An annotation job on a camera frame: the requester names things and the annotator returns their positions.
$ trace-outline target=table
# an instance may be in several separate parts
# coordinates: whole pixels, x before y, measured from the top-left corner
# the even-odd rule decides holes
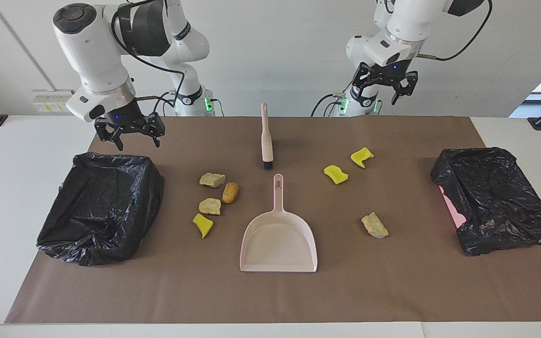
[[[508,149],[541,197],[541,132],[525,120],[473,118],[487,146]],[[74,154],[88,149],[93,126],[74,117],[10,117],[0,128],[0,324],[32,263],[34,242]],[[112,336],[530,337],[541,323],[306,323],[265,325],[0,325],[0,336],[98,332]]]

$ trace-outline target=dustpan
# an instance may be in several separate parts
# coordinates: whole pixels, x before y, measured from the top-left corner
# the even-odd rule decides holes
[[[274,177],[272,211],[254,218],[243,234],[241,271],[315,272],[316,244],[308,223],[283,209],[283,175]]]

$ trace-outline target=brush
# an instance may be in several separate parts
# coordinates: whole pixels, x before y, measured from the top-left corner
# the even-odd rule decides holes
[[[268,105],[262,103],[262,161],[264,162],[264,169],[272,170],[272,138],[269,131],[269,113]]]

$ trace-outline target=sponge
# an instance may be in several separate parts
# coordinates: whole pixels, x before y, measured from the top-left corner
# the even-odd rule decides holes
[[[379,217],[372,212],[370,215],[363,217],[362,219],[364,227],[369,234],[375,238],[382,239],[389,235],[389,231],[385,229],[383,223],[379,220]]]
[[[217,188],[225,183],[225,179],[227,179],[227,176],[225,175],[206,173],[200,178],[200,184],[210,186],[211,188]]]
[[[354,163],[358,164],[358,166],[363,169],[367,169],[367,167],[364,166],[363,161],[374,157],[375,156],[373,155],[373,153],[367,147],[358,150],[358,152],[355,152],[354,154],[352,154],[352,156],[350,156]]]
[[[202,214],[197,214],[193,218],[193,223],[195,223],[195,225],[197,225],[198,229],[200,229],[202,239],[204,239],[204,237],[206,237],[206,235],[208,235],[208,231],[210,231],[210,229],[212,229],[212,225],[214,224],[213,221],[211,221],[208,218],[202,216]]]
[[[329,165],[329,167],[326,167],[325,175],[329,176],[335,184],[340,184],[348,179],[348,174],[341,171],[341,168],[337,167],[337,165]]]
[[[200,212],[208,215],[221,214],[221,201],[217,199],[204,199],[200,203]]]

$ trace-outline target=pink object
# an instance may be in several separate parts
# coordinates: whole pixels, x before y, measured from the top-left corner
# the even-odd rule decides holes
[[[448,210],[450,211],[450,215],[452,216],[452,220],[455,221],[456,228],[459,229],[462,227],[462,224],[466,222],[466,218],[459,214],[458,211],[456,211],[455,206],[452,204],[452,201],[444,194],[444,189],[440,186],[440,191],[442,192],[442,196],[444,197],[444,201],[446,201],[446,205],[448,206]]]

